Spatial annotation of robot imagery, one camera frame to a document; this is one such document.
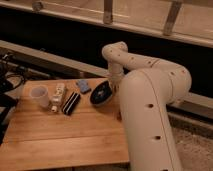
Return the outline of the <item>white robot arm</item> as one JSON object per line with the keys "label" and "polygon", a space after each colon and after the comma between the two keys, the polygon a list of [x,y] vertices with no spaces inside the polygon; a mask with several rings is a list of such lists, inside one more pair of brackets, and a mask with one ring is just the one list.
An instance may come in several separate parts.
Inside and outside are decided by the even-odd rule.
{"label": "white robot arm", "polygon": [[182,65],[106,45],[109,81],[118,94],[131,171],[183,171],[166,106],[182,99],[192,78]]}

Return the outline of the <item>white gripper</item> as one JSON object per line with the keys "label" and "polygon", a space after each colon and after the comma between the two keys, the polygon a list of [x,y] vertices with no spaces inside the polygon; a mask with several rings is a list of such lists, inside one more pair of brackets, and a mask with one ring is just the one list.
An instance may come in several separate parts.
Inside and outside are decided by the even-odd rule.
{"label": "white gripper", "polygon": [[124,76],[123,66],[120,64],[109,64],[108,71],[108,80],[110,82],[110,86],[113,90],[117,90]]}

